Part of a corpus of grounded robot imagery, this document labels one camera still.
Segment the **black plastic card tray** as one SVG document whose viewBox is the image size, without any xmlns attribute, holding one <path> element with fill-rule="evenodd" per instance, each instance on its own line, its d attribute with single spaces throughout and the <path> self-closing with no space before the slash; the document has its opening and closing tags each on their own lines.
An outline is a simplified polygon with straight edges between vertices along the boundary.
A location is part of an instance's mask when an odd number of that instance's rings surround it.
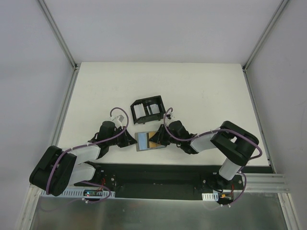
<svg viewBox="0 0 307 230">
<path fill-rule="evenodd" d="M 136 104 L 143 104 L 146 116 L 136 119 L 133 106 Z M 165 114 L 165 107 L 160 95 L 138 99 L 130 106 L 132 119 L 134 124 L 145 124 L 151 121 L 160 121 Z"/>
</svg>

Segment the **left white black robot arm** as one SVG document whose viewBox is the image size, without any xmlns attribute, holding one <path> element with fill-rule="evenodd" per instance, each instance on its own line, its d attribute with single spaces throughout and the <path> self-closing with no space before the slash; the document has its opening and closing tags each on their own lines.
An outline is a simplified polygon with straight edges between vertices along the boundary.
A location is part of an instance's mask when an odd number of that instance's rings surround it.
<svg viewBox="0 0 307 230">
<path fill-rule="evenodd" d="M 29 182 L 53 196 L 61 195 L 68 185 L 81 181 L 97 186 L 102 176 L 93 161 L 105 156 L 111 146 L 125 148 L 134 144 L 137 140 L 125 126 L 104 121 L 86 144 L 67 150 L 54 145 L 48 147 L 30 174 Z"/>
</svg>

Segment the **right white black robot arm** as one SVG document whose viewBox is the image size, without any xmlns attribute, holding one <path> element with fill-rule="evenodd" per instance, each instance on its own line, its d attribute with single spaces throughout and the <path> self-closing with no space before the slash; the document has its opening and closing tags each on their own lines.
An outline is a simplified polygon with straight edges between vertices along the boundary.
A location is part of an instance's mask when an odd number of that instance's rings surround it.
<svg viewBox="0 0 307 230">
<path fill-rule="evenodd" d="M 224 121 L 217 130 L 199 135 L 189 133 L 181 121 L 172 121 L 160 125 L 149 141 L 164 146 L 175 144 L 187 154 L 218 149 L 226 157 L 213 179 L 221 189 L 232 185 L 233 177 L 246 166 L 259 144 L 257 137 L 230 121 Z"/>
</svg>

